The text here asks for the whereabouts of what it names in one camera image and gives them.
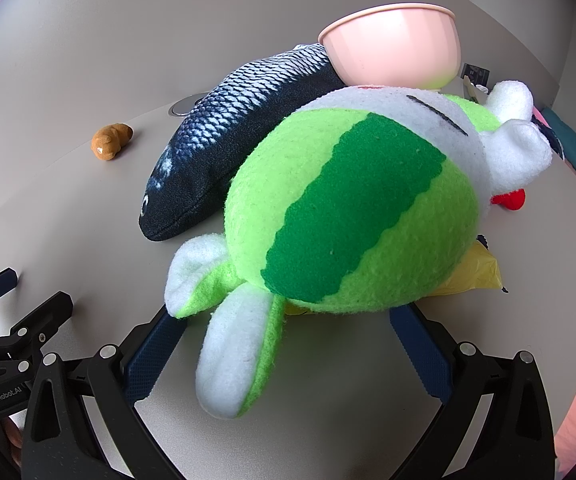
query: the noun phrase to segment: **yellow plastic bag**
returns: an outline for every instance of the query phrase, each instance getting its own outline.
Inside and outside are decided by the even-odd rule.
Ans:
[[[463,256],[461,263],[454,269],[450,278],[428,296],[447,296],[472,288],[502,288],[497,259],[478,240],[475,240],[472,247]],[[286,304],[285,313],[287,316],[314,314],[311,310],[290,302]]]

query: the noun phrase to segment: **red object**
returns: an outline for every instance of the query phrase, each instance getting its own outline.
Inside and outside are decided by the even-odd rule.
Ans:
[[[521,209],[525,202],[526,192],[523,189],[511,191],[505,195],[495,195],[490,199],[491,204],[502,205],[506,209],[510,209],[510,211],[517,211],[517,209]]]

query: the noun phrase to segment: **brown toy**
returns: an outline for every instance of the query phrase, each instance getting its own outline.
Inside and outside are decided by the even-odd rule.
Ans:
[[[110,160],[132,139],[132,128],[127,124],[104,126],[92,137],[90,148],[101,160]]]

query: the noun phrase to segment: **pink bowl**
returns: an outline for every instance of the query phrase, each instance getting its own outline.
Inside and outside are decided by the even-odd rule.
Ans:
[[[459,72],[454,14],[430,4],[391,4],[350,14],[319,34],[344,83],[438,90]]]

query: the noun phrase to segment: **watermelon plush toy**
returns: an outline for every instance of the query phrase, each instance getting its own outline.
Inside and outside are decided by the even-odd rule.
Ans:
[[[377,311],[444,282],[491,197],[549,165],[531,112],[526,86],[503,82],[486,108],[419,89],[348,87],[284,119],[234,177],[225,234],[187,241],[169,269],[172,316],[218,305],[196,372],[204,409],[233,418],[259,396],[287,301]]]

